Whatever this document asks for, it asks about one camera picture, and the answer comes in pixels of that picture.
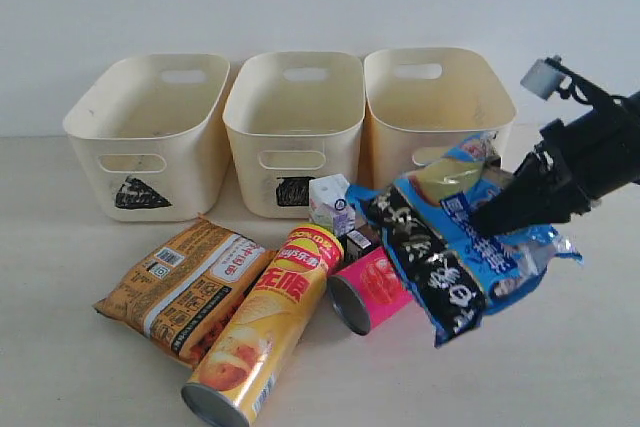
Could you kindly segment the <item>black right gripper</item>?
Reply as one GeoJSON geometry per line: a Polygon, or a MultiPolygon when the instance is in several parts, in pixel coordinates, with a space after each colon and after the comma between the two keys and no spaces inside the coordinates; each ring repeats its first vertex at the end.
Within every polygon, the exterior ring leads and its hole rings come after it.
{"type": "Polygon", "coordinates": [[[607,98],[569,124],[541,130],[510,183],[470,216],[481,236],[567,222],[607,194],[639,181],[639,95],[607,98]]]}

